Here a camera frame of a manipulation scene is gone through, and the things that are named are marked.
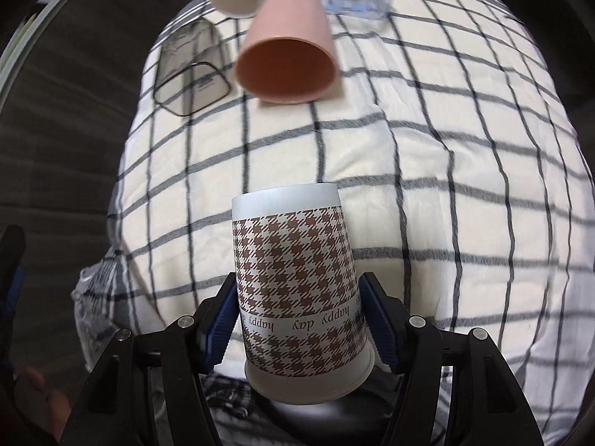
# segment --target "screw head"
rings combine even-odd
[[[421,329],[423,326],[425,326],[425,319],[419,315],[413,315],[413,317],[409,319],[409,323],[416,329]]]
[[[473,329],[473,336],[478,340],[486,340],[487,332],[482,328]]]
[[[191,315],[184,315],[183,317],[180,317],[178,319],[178,327],[187,329],[192,325],[194,325],[194,317],[192,317]]]
[[[115,338],[120,342],[123,342],[130,338],[130,335],[132,335],[132,332],[130,332],[129,329],[120,329],[115,333]]]

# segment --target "pink plastic cup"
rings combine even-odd
[[[236,62],[254,96],[299,104],[323,96],[337,78],[332,34],[320,0],[266,0]]]

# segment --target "houndstooth pattern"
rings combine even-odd
[[[358,310],[352,318],[326,333],[307,338],[278,339],[258,332],[245,335],[246,356],[259,369],[286,377],[308,377],[346,365],[362,351],[366,341],[364,318]]]
[[[240,307],[263,317],[301,317],[357,291],[338,206],[233,222]]]

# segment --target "houndstooth pattern paper cup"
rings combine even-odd
[[[290,404],[337,399],[374,364],[334,184],[275,188],[232,201],[246,377]]]

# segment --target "white plaid cloth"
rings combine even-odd
[[[335,182],[358,273],[439,327],[484,327],[546,444],[563,438],[595,366],[595,193],[522,23],[499,0],[392,0],[382,26],[331,16],[328,98],[272,105],[232,79],[224,100],[176,117],[152,99],[160,42],[199,16],[232,62],[250,25],[197,0],[149,54],[109,215],[117,269],[78,298],[140,333],[155,328],[147,304],[160,326],[192,314],[234,270],[234,196]],[[244,357],[234,333],[219,371]]]

